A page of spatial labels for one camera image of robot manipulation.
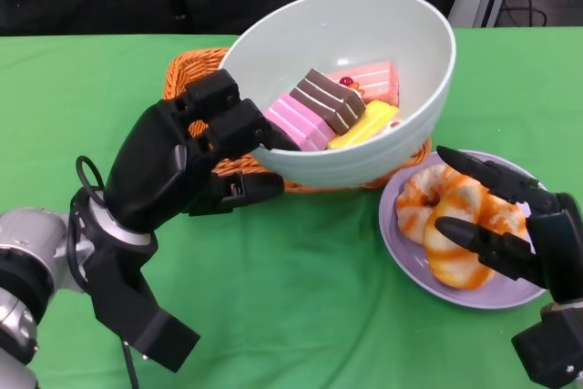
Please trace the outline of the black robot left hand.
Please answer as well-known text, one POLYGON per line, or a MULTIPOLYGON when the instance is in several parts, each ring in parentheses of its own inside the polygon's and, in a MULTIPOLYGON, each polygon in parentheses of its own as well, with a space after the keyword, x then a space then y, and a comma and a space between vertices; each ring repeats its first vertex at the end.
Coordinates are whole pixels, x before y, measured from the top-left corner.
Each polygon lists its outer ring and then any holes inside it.
POLYGON ((231 212, 283 192, 275 173, 221 176, 215 168, 258 147, 298 150, 224 69, 189 83, 138 119, 109 173, 105 203, 122 227, 149 233, 180 213, 231 212))

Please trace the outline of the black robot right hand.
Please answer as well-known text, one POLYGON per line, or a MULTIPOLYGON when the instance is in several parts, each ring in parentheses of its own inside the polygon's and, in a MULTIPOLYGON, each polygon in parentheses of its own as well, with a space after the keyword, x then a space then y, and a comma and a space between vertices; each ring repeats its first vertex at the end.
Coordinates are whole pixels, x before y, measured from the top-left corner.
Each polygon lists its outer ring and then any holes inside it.
POLYGON ((444 146, 436 152, 445 164, 477 180, 489 194, 511 204, 526 203, 530 241, 447 216, 436 221, 437 230, 477 254, 486 267, 548 290, 558 304, 580 301, 582 218, 576 200, 566 192, 549 192, 537 179, 500 162, 482 161, 444 146))

